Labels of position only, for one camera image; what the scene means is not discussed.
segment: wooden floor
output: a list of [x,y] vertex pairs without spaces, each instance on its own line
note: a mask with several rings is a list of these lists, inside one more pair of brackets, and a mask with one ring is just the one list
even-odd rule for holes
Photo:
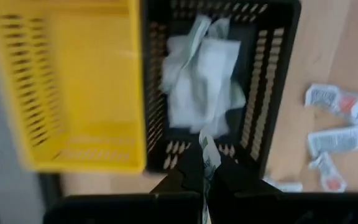
[[[306,166],[309,162],[307,134],[346,123],[324,111],[303,106],[305,91],[311,83],[330,83],[358,91],[358,0],[302,1],[298,33],[267,164],[267,173],[272,178],[299,180],[305,190],[321,191],[319,172]],[[335,155],[333,159],[347,180],[348,190],[358,191],[358,152]],[[148,192],[162,176],[65,174],[63,178],[67,195],[121,194]]]

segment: white paper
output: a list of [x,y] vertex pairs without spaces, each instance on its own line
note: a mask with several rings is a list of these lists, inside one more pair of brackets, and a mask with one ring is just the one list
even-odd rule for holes
[[324,191],[342,193],[346,190],[346,181],[336,169],[328,152],[321,153],[319,157],[309,164],[309,168],[320,170],[320,182]]
[[295,193],[302,192],[303,190],[303,184],[301,182],[276,182],[269,177],[264,177],[263,180],[282,192]]
[[322,152],[342,153],[358,150],[358,126],[310,133],[308,145],[312,158]]
[[170,127],[208,129],[218,138],[229,132],[225,113],[245,105],[242,89],[231,80],[241,42],[226,40],[229,25],[228,18],[211,24],[198,15],[188,35],[168,39],[160,88],[168,95]]

